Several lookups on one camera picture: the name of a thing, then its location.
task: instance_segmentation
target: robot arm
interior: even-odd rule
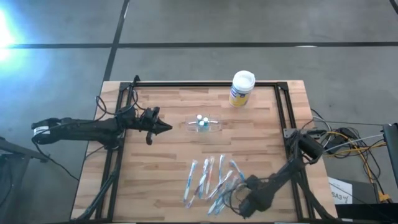
[[[152,144],[152,134],[171,130],[171,125],[159,119],[159,107],[147,108],[137,117],[134,108],[121,108],[114,118],[104,121],[72,118],[49,118],[32,124],[34,141],[37,144],[51,144],[59,140],[98,141],[106,149],[119,147],[120,135],[126,129],[147,131],[147,144]]]

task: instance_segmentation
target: gray floor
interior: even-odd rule
[[[2,0],[0,13],[16,44],[111,43],[122,4]],[[121,36],[125,43],[232,41],[398,41],[398,15],[387,0],[132,0]],[[0,50],[0,136],[33,148],[32,122],[91,119],[109,51]],[[384,124],[397,122],[396,64],[396,47],[119,49],[110,79],[230,80],[238,70],[249,70],[259,80],[304,80],[311,107],[327,120]],[[381,129],[351,126],[362,136]],[[85,147],[86,142],[60,141],[43,149],[79,176]],[[374,153],[381,184],[398,201],[387,149]],[[358,157],[325,161],[330,177],[368,181]],[[76,187],[57,166],[32,161],[18,223],[68,220]]]

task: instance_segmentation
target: white lid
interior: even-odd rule
[[[235,74],[233,85],[239,91],[250,91],[256,82],[254,74],[249,71],[239,71]]]

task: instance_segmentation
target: white cap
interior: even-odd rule
[[[236,89],[246,92],[253,89],[254,84],[256,83],[256,78],[253,73],[243,70],[235,74],[232,82]]]

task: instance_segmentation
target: wooden table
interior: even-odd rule
[[[287,82],[297,126],[301,127],[312,119],[304,83],[301,80]],[[120,82],[104,82],[101,91],[102,99],[112,112],[116,106],[119,84]],[[297,220],[290,183],[278,191],[270,209],[256,212],[247,220],[227,208],[218,216],[208,217],[206,213],[211,204],[204,200],[195,200],[190,209],[182,203],[192,159],[199,163],[188,198],[197,186],[203,161],[208,156],[216,157],[211,189],[218,182],[220,154],[226,154],[224,173],[229,169],[228,161],[234,159],[246,177],[250,174],[267,177],[286,163],[273,88],[255,87],[244,108],[232,108],[229,105],[227,87],[142,87],[135,90],[139,95],[138,103],[144,108],[159,106],[160,117],[171,124],[173,130],[154,136],[151,146],[146,145],[146,133],[127,131],[114,222]],[[211,134],[186,132],[185,117],[198,113],[220,115],[222,131]],[[100,146],[98,142],[89,143],[87,153]],[[98,193],[105,157],[106,152],[99,151],[84,162],[72,218],[79,216]],[[329,213],[336,216],[323,161],[307,166],[307,175],[316,198]],[[108,210],[109,195],[110,193],[105,198],[104,214]]]

